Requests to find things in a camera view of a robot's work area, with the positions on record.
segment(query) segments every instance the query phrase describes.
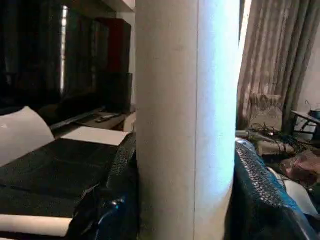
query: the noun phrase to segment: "white wall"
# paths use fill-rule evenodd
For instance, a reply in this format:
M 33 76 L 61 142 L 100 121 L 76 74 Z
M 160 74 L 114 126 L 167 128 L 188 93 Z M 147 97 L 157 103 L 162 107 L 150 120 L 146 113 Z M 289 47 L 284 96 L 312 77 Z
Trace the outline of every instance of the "white wall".
M 136 14 L 134 12 L 118 12 L 116 17 L 131 25 L 131 45 L 129 72 L 133 74 L 131 104 L 136 104 Z
M 301 93 L 299 96 L 297 110 L 300 112 L 308 112 L 311 104 L 313 110 L 320 109 L 320 25 L 314 40 L 312 53 L 303 81 Z

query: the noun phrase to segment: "shelf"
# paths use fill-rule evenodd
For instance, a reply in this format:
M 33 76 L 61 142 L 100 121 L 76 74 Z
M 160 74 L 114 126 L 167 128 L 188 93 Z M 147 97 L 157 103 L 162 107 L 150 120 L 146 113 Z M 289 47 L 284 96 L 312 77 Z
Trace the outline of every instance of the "shelf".
M 136 9 L 136 0 L 102 0 L 116 12 L 132 13 Z

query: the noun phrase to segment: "black mesh fabric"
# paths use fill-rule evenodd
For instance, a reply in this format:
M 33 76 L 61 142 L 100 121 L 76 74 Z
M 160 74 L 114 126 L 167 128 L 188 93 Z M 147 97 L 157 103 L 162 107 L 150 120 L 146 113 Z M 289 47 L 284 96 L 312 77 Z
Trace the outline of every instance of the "black mesh fabric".
M 71 218 L 106 178 L 117 146 L 58 139 L 0 168 L 0 214 Z
M 0 184 L 53 197 L 79 198 L 109 174 L 117 146 L 58 139 L 0 168 Z
M 316 232 L 263 161 L 236 143 L 228 238 L 315 240 Z

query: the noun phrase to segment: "table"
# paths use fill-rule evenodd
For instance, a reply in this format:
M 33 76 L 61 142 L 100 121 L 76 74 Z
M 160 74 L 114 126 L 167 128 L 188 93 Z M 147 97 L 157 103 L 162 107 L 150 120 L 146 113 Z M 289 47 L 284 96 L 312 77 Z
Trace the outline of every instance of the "table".
M 303 134 L 313 134 L 312 140 L 316 140 L 316 141 L 320 140 L 320 120 L 319 119 L 310 116 L 306 112 L 291 111 L 291 113 L 294 116 L 293 125 L 292 125 L 292 132 L 303 133 Z M 303 118 L 303 119 L 307 120 L 308 122 L 312 122 L 312 123 L 316 124 L 315 132 L 296 131 L 295 126 L 296 126 L 298 117 Z

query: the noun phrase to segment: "black tabletop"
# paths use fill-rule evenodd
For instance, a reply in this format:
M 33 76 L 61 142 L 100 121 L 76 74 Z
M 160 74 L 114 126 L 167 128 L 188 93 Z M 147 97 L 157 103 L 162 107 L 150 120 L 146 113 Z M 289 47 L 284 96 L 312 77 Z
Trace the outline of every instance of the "black tabletop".
M 117 146 L 58 139 L 0 167 L 0 214 L 71 217 L 109 169 Z

